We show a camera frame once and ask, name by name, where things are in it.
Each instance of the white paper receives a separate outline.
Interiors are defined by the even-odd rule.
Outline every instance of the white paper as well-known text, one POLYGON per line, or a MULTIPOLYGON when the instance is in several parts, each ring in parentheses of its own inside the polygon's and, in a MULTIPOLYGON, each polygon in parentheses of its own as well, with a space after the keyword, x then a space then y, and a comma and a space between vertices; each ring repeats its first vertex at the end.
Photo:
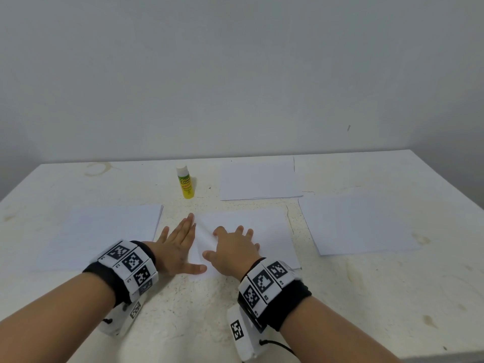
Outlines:
POLYGON ((294 161, 224 163, 220 169, 220 199, 244 200, 302 196, 294 161))
POLYGON ((33 270, 82 270, 120 239, 153 240, 162 210, 162 205, 72 209, 63 232, 47 246, 33 270))
POLYGON ((300 268, 286 214, 286 209, 280 207, 195 214, 197 230, 188 260, 190 263, 207 265, 207 271, 200 275, 193 275, 191 279, 220 276, 211 263, 202 257, 203 251, 216 250, 217 238, 212 233, 220 225, 228 233, 235 232, 239 225, 244 226, 244 234, 249 228, 252 228, 254 230, 252 243, 260 244, 261 256, 282 260, 291 268, 300 268))
POLYGON ((299 206, 321 256, 420 248, 378 196, 305 196, 299 206))

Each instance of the white cap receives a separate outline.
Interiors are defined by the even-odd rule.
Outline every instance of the white cap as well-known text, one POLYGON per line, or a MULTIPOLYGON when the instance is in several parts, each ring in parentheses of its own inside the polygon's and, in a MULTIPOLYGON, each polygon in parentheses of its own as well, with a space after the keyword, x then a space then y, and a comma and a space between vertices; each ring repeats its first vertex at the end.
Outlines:
POLYGON ((188 176, 188 167, 183 166, 182 164, 178 164, 177 165, 177 175, 178 175, 178 177, 188 176))

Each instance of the person's right hand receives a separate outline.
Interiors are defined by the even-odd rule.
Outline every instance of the person's right hand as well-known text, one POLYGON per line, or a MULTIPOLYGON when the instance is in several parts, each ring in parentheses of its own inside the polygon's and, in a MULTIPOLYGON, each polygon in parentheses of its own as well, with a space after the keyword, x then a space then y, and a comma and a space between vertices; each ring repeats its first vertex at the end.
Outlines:
POLYGON ((235 233, 227 233, 220 226, 214 230, 218 237, 216 251, 203 251, 203 258, 211 262, 219 273, 242 280, 251 266, 260 259, 259 244, 252 243, 254 231, 249 229, 244 236, 244 227, 239 225, 235 233))

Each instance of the tabletop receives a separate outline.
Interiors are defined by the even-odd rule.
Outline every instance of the tabletop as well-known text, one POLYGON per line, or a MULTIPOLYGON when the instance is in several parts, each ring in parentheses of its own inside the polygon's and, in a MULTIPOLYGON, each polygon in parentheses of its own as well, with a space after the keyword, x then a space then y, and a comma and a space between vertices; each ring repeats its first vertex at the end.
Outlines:
MULTIPOLYGON (((282 207, 306 285, 318 299, 402 359, 484 357, 484 210, 409 150, 184 161, 195 197, 183 199, 176 161, 43 164, 0 203, 0 319, 77 273, 28 264, 81 206, 163 204, 158 236, 189 212, 282 207), (294 158, 305 196, 378 192, 412 226, 413 252, 318 255, 297 198, 219 200, 223 162, 294 158)), ((235 279, 162 280, 129 333, 95 331, 72 362, 240 362, 226 312, 235 279)), ((275 331, 271 338, 283 341, 275 331)), ((257 361, 297 361, 269 347, 257 361)))

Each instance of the gray wall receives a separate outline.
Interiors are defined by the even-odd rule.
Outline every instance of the gray wall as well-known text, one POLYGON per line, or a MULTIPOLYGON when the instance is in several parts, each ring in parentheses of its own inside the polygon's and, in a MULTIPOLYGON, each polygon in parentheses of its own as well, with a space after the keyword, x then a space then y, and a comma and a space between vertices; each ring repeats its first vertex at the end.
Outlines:
POLYGON ((483 10, 0 0, 0 197, 45 162, 411 148, 482 205, 483 10))

